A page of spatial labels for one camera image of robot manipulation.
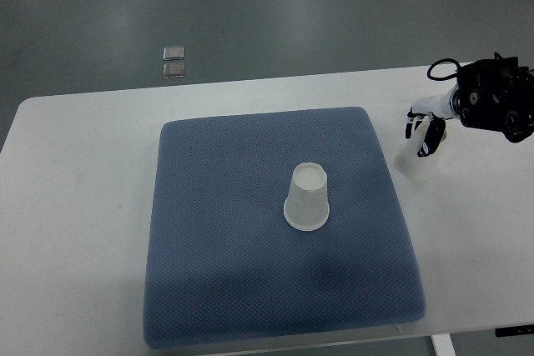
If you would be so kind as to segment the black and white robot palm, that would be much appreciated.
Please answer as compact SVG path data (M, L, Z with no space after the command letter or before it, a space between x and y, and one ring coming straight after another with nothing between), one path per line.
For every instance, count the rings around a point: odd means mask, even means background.
M428 123L418 156L429 157L437 151L444 135L443 119L456 117L456 112L452 107L452 92L419 99L411 105L410 113L415 117L407 118L405 137L410 138L416 128L423 123Z

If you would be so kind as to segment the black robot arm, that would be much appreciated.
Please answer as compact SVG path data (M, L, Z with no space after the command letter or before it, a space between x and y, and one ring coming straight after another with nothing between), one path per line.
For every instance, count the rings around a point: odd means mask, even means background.
M456 85L442 96L412 103L406 115L405 138L411 138L423 122L428 123L417 157L437 152L451 119L467 128L502 133L511 143L533 134L533 71L521 66L517 57L495 53L492 59L466 65L443 58L428 67L426 76L436 82L454 78Z

